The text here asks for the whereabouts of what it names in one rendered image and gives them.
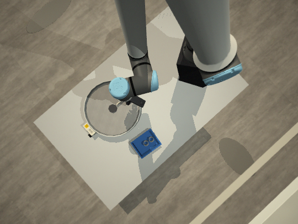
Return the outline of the blue crate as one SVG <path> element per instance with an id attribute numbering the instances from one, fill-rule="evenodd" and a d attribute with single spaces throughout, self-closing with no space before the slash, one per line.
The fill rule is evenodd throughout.
<path id="1" fill-rule="evenodd" d="M 151 137 L 150 141 L 152 141 L 153 139 L 154 139 L 154 141 L 150 142 L 149 137 Z M 145 140 L 147 140 L 148 142 L 147 141 L 144 142 Z M 146 145 L 148 144 L 148 146 L 145 146 L 143 143 Z M 161 145 L 161 142 L 156 137 L 156 135 L 153 133 L 153 131 L 151 129 L 148 129 L 141 136 L 139 136 L 138 138 L 133 140 L 131 142 L 131 144 L 132 144 L 133 148 L 136 150 L 136 152 L 139 154 L 141 159 L 143 159 L 145 156 L 147 156 L 149 153 L 151 153 L 153 150 L 155 150 L 157 147 L 159 147 Z"/>

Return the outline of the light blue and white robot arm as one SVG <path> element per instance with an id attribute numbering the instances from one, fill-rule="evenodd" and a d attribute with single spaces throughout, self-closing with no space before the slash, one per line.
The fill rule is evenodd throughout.
<path id="1" fill-rule="evenodd" d="M 119 102 L 143 108 L 138 95 L 158 89 L 157 72 L 148 58 L 145 0 L 114 0 L 134 76 L 116 77 L 109 92 Z M 196 65 L 207 86 L 223 82 L 242 71 L 237 43 L 230 34 L 229 0 L 166 0 L 186 41 L 185 59 Z M 195 51 L 195 52 L 194 52 Z"/>

